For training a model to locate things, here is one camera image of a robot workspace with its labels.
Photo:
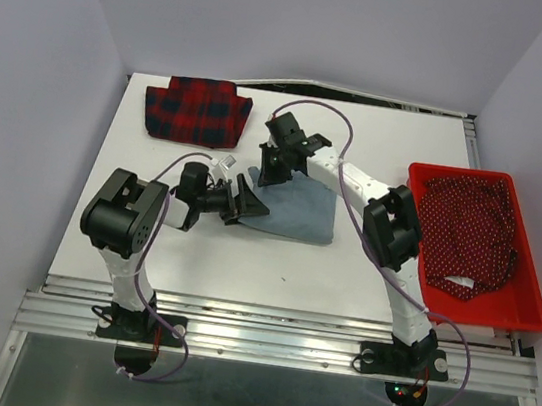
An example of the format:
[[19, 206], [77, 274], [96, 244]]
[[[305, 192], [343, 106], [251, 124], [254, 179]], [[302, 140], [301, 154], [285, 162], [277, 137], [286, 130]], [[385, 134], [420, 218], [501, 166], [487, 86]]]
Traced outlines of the red navy plaid skirt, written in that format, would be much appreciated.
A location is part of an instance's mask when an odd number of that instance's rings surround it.
[[168, 86], [145, 90], [148, 134], [164, 141], [232, 149], [244, 132], [253, 100], [226, 80], [171, 77]]

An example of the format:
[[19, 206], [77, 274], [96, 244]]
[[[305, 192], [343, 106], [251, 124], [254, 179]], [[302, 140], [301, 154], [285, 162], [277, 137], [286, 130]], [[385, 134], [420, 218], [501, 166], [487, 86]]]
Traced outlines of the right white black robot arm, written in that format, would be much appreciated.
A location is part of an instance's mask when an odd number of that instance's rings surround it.
[[438, 343], [421, 292], [421, 223], [410, 189], [370, 177], [321, 134], [308, 137], [292, 113], [272, 115], [266, 127], [270, 135], [261, 145], [259, 184], [279, 185], [298, 171], [338, 194], [363, 250], [386, 283], [393, 322], [391, 362], [401, 373], [424, 369]]

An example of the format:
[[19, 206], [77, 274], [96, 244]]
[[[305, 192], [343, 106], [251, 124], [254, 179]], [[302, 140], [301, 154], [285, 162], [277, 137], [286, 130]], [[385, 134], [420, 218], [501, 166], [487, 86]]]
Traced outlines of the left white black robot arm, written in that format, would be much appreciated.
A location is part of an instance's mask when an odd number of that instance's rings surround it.
[[187, 232], [205, 213], [216, 213], [231, 226], [243, 218], [267, 216], [270, 210], [243, 174], [235, 181], [214, 178], [199, 161], [185, 163], [172, 188], [158, 179], [140, 181], [125, 169], [109, 176], [80, 222], [80, 231], [103, 258], [113, 288], [112, 302], [92, 309], [98, 336], [135, 342], [176, 338], [154, 316], [157, 296], [145, 272], [145, 255], [164, 223]]

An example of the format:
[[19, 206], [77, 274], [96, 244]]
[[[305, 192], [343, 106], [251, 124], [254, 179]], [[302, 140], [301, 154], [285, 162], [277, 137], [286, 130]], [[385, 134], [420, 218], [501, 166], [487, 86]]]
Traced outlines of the light blue denim skirt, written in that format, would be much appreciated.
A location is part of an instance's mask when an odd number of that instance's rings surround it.
[[270, 213], [243, 217], [240, 222], [252, 229], [315, 245], [329, 245], [334, 240], [337, 194], [319, 181], [295, 171], [282, 184], [258, 186], [260, 169], [247, 169], [252, 191]]

